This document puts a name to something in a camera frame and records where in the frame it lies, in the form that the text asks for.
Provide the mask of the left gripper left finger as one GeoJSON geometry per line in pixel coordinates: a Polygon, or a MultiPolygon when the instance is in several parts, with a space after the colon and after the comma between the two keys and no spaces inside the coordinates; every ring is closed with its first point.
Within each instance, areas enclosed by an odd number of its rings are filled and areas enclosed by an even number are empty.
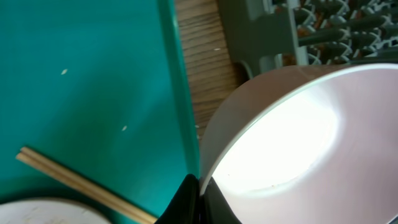
{"type": "Polygon", "coordinates": [[[155,224],[198,224],[199,202],[198,179],[188,174],[155,224]]]}

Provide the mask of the pink bowl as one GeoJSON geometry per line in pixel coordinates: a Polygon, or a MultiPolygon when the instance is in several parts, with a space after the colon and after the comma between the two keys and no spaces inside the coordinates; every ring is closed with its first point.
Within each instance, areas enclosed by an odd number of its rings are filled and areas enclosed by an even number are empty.
{"type": "Polygon", "coordinates": [[[201,140],[241,223],[397,222],[397,65],[266,72],[222,102],[201,140]]]}

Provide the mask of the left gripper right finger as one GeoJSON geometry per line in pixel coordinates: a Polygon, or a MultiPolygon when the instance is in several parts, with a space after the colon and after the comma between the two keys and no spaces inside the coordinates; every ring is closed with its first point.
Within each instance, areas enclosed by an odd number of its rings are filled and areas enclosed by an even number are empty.
{"type": "Polygon", "coordinates": [[[241,224],[213,178],[203,195],[203,222],[206,224],[241,224]]]}

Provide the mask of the pink plate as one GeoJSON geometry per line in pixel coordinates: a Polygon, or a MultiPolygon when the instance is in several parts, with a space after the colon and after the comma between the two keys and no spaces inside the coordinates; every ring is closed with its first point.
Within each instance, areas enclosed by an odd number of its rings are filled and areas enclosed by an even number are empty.
{"type": "Polygon", "coordinates": [[[1,205],[1,224],[111,224],[99,211],[62,198],[29,198],[1,205]]]}

